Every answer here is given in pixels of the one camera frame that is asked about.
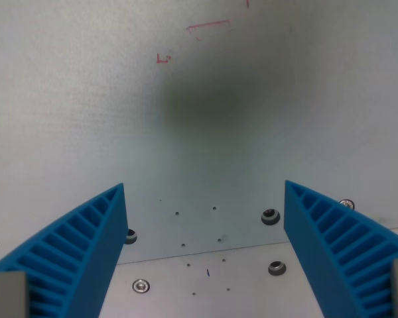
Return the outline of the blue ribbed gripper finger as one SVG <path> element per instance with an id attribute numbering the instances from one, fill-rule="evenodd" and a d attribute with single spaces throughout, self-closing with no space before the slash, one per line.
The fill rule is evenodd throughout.
<path id="1" fill-rule="evenodd" d="M 117 184 L 8 253 L 0 274 L 25 274 L 29 317 L 98 317 L 127 233 Z"/>
<path id="2" fill-rule="evenodd" d="M 396 233 L 292 181 L 285 182 L 284 229 L 323 316 L 393 316 Z"/>

